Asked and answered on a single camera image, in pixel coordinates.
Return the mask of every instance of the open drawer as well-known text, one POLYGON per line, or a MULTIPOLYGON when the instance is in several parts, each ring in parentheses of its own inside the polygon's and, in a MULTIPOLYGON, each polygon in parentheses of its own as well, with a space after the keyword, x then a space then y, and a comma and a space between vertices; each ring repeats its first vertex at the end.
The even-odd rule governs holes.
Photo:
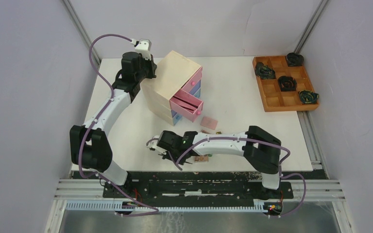
POLYGON ((181 89, 170 99, 170 106, 171 110, 194 122, 201 114, 203 101, 181 89))

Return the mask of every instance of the pink block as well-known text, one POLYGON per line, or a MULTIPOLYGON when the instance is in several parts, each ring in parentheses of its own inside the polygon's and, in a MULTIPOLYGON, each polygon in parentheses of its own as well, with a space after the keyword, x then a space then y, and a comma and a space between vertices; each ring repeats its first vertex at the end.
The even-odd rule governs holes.
POLYGON ((204 116, 201 121, 201 126, 215 130, 217 127, 218 121, 210 117, 204 116))

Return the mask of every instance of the white wall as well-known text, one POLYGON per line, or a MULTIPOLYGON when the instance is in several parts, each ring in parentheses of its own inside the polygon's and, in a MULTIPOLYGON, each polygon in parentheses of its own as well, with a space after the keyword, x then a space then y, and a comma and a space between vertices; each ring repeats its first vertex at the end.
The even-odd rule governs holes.
MULTIPOLYGON (((320 0, 72 0, 89 37, 107 33, 152 41, 152 54, 184 56, 287 54, 320 0)), ((128 51, 117 38, 95 48, 103 58, 128 51)))
POLYGON ((359 233, 373 232, 373 1, 330 1, 301 54, 320 94, 311 112, 359 233))
POLYGON ((42 232, 93 84, 60 1, 0 1, 0 232, 42 232))

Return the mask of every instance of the small wooden block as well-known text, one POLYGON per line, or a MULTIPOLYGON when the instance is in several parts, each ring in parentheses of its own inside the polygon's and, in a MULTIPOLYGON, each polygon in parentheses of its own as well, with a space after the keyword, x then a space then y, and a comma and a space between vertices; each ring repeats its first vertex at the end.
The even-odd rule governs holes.
POLYGON ((217 127, 218 121, 210 117, 204 116, 201 121, 201 126, 215 130, 217 127))
POLYGON ((194 162, 199 163, 199 162, 209 162, 209 157, 208 155, 200 155, 200 156, 195 156, 194 157, 194 162))

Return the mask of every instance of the pink drawer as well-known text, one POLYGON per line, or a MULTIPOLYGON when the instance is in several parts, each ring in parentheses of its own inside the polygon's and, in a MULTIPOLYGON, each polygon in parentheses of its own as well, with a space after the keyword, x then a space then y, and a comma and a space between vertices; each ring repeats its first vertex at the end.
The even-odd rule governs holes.
POLYGON ((201 114, 203 101, 181 89, 170 99, 170 106, 171 110, 194 122, 201 114))
POLYGON ((201 80, 202 78, 202 67, 200 67, 197 72, 188 80, 186 84, 181 88, 181 90, 184 90, 186 92, 190 92, 194 88, 196 84, 201 80))

